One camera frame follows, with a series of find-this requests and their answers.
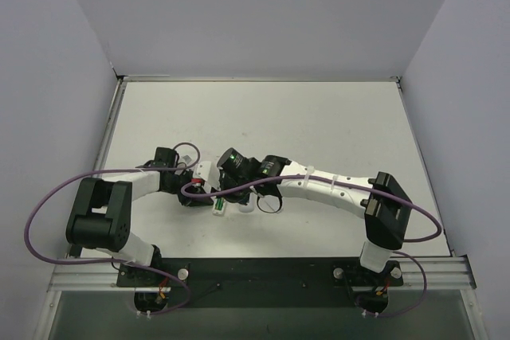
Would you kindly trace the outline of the slim white remote control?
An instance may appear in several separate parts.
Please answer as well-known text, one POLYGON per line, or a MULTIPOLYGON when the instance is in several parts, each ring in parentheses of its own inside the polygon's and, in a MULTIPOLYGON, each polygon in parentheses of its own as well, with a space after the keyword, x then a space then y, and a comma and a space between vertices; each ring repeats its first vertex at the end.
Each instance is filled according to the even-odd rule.
POLYGON ((215 217, 224 217, 226 215, 226 208, 228 201, 223 197, 216 197, 212 208, 212 215, 215 217))

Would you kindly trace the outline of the wide white remote with display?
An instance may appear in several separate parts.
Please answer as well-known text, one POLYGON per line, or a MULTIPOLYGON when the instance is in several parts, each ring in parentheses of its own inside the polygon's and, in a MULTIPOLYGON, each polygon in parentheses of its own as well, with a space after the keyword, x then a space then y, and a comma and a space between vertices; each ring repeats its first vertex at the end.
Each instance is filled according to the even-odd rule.
POLYGON ((250 194, 246 200, 245 203, 240 203, 238 205, 238 211, 240 213, 251 213, 255 210, 256 207, 256 196, 254 194, 250 194))

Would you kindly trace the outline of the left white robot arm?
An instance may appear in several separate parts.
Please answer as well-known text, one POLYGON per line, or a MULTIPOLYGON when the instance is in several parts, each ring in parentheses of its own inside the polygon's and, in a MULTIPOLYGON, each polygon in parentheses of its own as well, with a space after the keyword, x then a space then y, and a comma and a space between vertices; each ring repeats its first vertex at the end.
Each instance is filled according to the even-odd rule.
POLYGON ((136 264, 135 276, 146 285, 163 278, 159 248, 131 231, 133 201, 152 193, 175 195, 184 207, 212 206, 210 197, 191 198, 181 188, 193 180, 192 165, 178 167, 175 148, 158 147, 140 170, 109 178, 80 181, 65 230, 75 246, 103 252, 114 259, 136 264))

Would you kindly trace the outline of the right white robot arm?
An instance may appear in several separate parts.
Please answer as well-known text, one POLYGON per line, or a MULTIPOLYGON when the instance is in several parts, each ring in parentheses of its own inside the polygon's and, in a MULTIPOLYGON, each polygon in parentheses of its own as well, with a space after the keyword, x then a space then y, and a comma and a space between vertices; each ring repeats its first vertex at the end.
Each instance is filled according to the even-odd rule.
POLYGON ((261 197, 299 198, 330 205, 363 219, 366 240, 359 263, 363 268, 381 273, 393 252, 402 248, 411 208, 407 194, 396 179, 379 172, 374 178, 353 178, 301 165, 286 157, 268 155, 259 161, 228 149, 218 160, 220 187, 231 189, 266 178, 274 182, 250 186, 234 192, 236 200, 254 191, 261 197))

